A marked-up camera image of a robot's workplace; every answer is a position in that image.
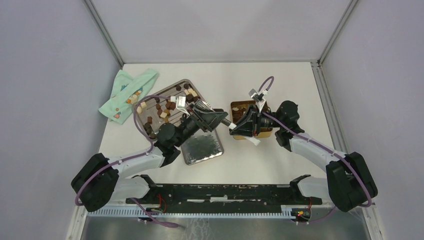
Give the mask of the metal serving tongs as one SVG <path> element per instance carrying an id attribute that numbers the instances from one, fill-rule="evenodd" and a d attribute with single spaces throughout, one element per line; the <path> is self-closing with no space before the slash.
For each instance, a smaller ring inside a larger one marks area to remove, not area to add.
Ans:
<path id="1" fill-rule="evenodd" d="M 206 101 L 204 101 L 204 100 L 202 100 L 202 99 L 200 99 L 200 100 L 197 100 L 195 103 L 207 103 Z M 212 108 L 215 112 L 221 112 L 221 111 L 223 111 L 223 112 L 225 112 L 223 109 L 218 109 L 218 108 Z M 235 123 L 232 123 L 230 120 L 228 120 L 227 118 L 225 118 L 223 121 L 222 121 L 222 123 L 221 124 L 224 124 L 225 126 L 227 126 L 229 129 L 231 129 L 232 128 L 232 125 L 233 124 L 235 124 Z"/>

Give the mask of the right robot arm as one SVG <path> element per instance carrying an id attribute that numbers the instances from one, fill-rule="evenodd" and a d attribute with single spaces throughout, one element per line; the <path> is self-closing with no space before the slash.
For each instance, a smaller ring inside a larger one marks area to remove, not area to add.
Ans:
<path id="1" fill-rule="evenodd" d="M 356 207 L 368 208 L 378 189 L 364 157 L 358 152 L 345 153 L 320 143 L 298 124 L 298 105 L 286 100 L 276 111 L 268 106 L 259 109 L 254 101 L 233 102 L 230 105 L 229 133 L 258 144 L 262 132 L 276 128 L 275 139 L 280 147 L 298 154 L 319 167 L 325 178 L 311 175 L 291 181 L 289 199 L 302 204 L 309 197 L 331 201 L 342 212 Z"/>

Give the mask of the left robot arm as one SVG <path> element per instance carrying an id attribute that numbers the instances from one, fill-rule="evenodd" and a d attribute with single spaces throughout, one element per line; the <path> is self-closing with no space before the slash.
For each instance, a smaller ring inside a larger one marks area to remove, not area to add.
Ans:
<path id="1" fill-rule="evenodd" d="M 128 156 L 107 158 L 102 153 L 94 154 L 71 181 L 76 193 L 75 204 L 94 212 L 110 201 L 136 198 L 145 204 L 153 203 L 157 190 L 146 180 L 136 180 L 132 175 L 162 168 L 171 164 L 179 155 L 178 149 L 197 131 L 212 132 L 225 122 L 228 113 L 223 109 L 210 108 L 202 100 L 188 108 L 188 113 L 179 125 L 163 123 L 150 147 Z"/>

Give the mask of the gold chocolate box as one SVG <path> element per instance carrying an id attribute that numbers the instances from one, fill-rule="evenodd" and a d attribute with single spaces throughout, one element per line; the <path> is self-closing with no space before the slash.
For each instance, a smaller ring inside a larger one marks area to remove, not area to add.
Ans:
<path id="1" fill-rule="evenodd" d="M 249 105 L 255 105 L 254 100 L 233 101 L 230 103 L 230 120 L 236 124 L 247 112 Z M 273 132 L 272 128 L 261 128 L 255 137 L 258 139 L 269 138 Z"/>

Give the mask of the steel tray with rack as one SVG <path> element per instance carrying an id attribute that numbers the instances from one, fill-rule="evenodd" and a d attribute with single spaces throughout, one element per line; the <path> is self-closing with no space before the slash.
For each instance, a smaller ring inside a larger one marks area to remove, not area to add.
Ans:
<path id="1" fill-rule="evenodd" d="M 149 139 L 157 140 L 157 134 L 162 124 L 170 123 L 179 126 L 181 118 L 186 114 L 175 109 L 170 101 L 171 96 L 185 96 L 186 107 L 203 98 L 200 91 L 188 79 L 182 79 L 162 90 L 153 93 L 151 97 L 142 100 L 133 107 L 130 119 L 137 129 L 142 129 Z"/>

